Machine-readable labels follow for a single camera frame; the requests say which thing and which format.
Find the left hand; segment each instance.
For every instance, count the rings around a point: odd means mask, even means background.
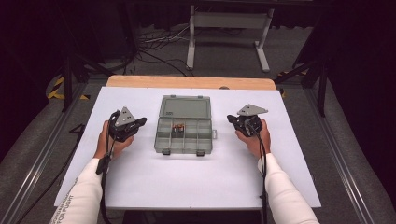
[[[99,134],[98,145],[97,145],[97,148],[96,148],[96,152],[93,155],[94,158],[102,159],[105,156],[105,154],[106,154],[107,126],[108,126],[108,120],[106,120],[104,122],[103,129],[102,129],[102,131]],[[132,144],[133,141],[134,141],[134,137],[133,136],[127,138],[125,140],[125,142],[123,142],[123,143],[116,141],[114,143],[113,159],[116,159],[126,147],[128,147],[129,145]],[[114,142],[113,138],[111,136],[109,136],[108,137],[108,150],[111,149],[111,146],[113,145],[113,142]]]

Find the white sleeve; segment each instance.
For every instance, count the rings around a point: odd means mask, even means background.
[[[276,224],[318,223],[314,211],[303,195],[294,187],[289,176],[282,170],[273,154],[266,154],[267,176],[265,189]],[[262,160],[258,162],[262,172]]]
[[[96,174],[99,159],[92,159],[76,179],[50,223],[97,223],[102,199],[102,175]]]

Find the clear plastic box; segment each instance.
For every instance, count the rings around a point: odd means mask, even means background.
[[[163,97],[154,144],[158,153],[210,154],[212,134],[209,97]]]

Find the white table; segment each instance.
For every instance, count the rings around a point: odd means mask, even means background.
[[[156,153],[154,138],[163,95],[209,96],[212,105],[213,141],[210,155],[164,156]],[[278,91],[210,89],[160,89],[103,87],[78,149],[64,178],[58,205],[85,164],[92,158],[103,121],[127,106],[136,118],[148,122],[133,144],[110,164],[106,206],[114,209],[147,210],[251,210],[261,209],[262,178],[256,159],[234,134],[226,118],[245,104],[264,107],[272,137],[272,152],[297,189],[312,207],[320,201],[304,156],[291,127]]]

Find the human hand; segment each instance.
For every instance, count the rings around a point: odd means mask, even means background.
[[[260,141],[253,135],[251,137],[244,136],[240,131],[235,131],[236,136],[247,145],[248,150],[258,159],[261,157],[262,152],[260,152]],[[260,131],[260,137],[262,138],[262,143],[264,144],[265,154],[271,153],[271,137],[268,132],[267,122],[262,119],[262,130]]]
[[[93,155],[94,158],[102,159],[106,154],[107,127],[108,127],[108,120],[106,120],[104,122],[102,132],[99,134],[98,145],[96,148],[96,152]],[[129,145],[132,144],[133,141],[134,141],[133,136],[127,138],[125,140],[125,142],[123,142],[123,143],[116,141],[114,143],[113,159],[117,158],[126,147],[128,147]],[[111,149],[113,142],[114,142],[113,138],[111,136],[109,136],[108,137],[108,150]]]

